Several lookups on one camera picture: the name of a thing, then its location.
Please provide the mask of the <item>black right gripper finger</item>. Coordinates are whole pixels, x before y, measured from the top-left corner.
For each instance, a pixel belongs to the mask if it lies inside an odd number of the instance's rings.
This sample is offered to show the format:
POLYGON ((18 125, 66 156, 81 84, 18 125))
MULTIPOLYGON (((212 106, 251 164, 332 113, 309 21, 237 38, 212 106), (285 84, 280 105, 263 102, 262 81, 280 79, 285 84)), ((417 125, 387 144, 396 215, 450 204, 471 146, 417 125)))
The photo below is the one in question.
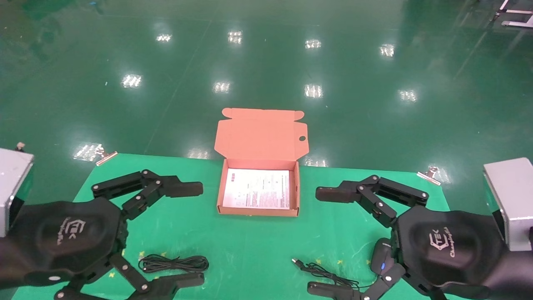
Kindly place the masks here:
POLYGON ((365 292, 347 285, 309 282, 308 293, 333 300, 379 300, 400 279, 409 283, 421 295, 432 300, 442 299, 442 262, 424 262, 420 266, 407 268, 400 263, 383 263, 377 280, 365 292))
POLYGON ((407 207, 425 207, 427 192, 415 189, 378 175, 371 175, 360 182, 343 180, 338 187, 318 187, 316 199, 328 203, 358 203, 382 226, 391 228, 397 213, 383 199, 389 199, 407 207))

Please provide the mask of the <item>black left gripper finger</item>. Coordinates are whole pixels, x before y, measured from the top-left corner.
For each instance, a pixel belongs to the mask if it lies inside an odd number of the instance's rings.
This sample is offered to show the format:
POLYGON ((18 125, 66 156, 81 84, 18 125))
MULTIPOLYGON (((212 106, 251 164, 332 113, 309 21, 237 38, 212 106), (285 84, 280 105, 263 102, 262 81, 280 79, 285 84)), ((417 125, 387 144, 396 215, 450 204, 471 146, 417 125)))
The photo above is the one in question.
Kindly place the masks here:
POLYGON ((158 175, 150 170, 122 175, 92 186, 95 198, 107 200, 136 193, 122 205, 124 220, 135 220, 164 196, 184 198, 202 195, 203 191, 201 182, 182 182, 177 175, 158 175))
MULTIPOLYGON (((135 291, 128 300, 172 300, 179 289, 202 285, 205 282, 202 273, 188 273, 160 277, 148 282, 131 264, 121 255, 115 254, 109 259, 109 264, 120 272, 135 291)), ((103 298, 84 294, 81 292, 86 281, 81 278, 71 280, 56 294, 55 300, 102 300, 103 298)))

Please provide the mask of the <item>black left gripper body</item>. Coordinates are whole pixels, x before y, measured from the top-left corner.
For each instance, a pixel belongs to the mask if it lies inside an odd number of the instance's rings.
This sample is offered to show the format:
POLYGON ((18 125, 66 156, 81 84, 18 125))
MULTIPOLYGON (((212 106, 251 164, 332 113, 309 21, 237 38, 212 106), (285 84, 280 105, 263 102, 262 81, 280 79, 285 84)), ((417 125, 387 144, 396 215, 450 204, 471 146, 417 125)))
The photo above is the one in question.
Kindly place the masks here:
POLYGON ((127 235, 121 210, 103 198, 25 205, 1 239, 1 288, 93 283, 112 269, 127 235))

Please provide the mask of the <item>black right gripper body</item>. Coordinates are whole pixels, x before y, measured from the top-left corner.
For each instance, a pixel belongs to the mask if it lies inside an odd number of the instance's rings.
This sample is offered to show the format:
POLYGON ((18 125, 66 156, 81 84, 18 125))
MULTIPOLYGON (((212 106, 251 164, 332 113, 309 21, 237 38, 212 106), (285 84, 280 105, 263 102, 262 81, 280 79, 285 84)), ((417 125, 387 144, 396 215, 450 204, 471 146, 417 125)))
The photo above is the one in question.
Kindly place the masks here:
POLYGON ((402 213, 393 225, 404 279, 433 300, 531 300, 532 250, 511 251, 491 216, 433 211, 402 213))

